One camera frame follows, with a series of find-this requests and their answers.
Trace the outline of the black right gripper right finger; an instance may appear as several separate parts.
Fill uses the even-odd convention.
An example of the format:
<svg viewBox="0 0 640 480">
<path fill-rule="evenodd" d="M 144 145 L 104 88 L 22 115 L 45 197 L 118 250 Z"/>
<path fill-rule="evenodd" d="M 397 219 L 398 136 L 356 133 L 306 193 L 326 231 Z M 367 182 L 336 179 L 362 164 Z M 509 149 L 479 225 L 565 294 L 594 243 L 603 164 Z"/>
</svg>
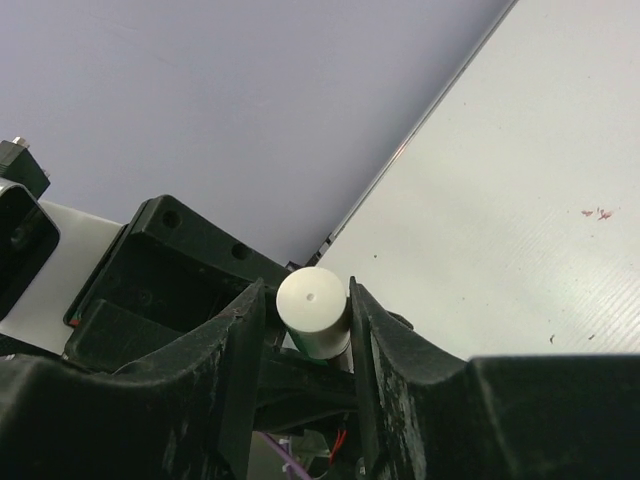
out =
<svg viewBox="0 0 640 480">
<path fill-rule="evenodd" d="M 370 479 L 635 479 L 635 355 L 459 359 L 349 284 Z"/>
</svg>

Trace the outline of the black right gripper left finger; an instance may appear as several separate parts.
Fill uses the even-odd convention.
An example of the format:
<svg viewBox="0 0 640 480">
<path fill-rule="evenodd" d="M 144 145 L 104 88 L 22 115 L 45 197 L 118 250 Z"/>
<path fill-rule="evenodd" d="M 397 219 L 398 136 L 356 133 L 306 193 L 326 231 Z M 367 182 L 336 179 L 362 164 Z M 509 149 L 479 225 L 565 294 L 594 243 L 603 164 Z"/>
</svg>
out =
<svg viewBox="0 0 640 480">
<path fill-rule="evenodd" d="M 45 357 L 1 363 L 5 479 L 243 479 L 265 292 L 112 374 Z"/>
</svg>

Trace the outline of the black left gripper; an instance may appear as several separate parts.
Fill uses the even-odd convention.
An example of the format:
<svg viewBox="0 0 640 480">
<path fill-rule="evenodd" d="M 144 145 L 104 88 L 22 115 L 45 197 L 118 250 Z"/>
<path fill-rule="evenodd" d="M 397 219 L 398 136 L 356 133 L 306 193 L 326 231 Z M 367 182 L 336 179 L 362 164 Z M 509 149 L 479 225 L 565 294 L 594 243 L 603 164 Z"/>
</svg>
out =
<svg viewBox="0 0 640 480">
<path fill-rule="evenodd" d="M 65 316 L 63 356 L 113 373 L 219 314 L 258 279 L 266 333 L 254 428 L 332 432 L 357 413 L 351 373 L 276 346 L 284 324 L 277 288 L 290 272 L 170 195 L 144 202 L 101 258 Z"/>
</svg>

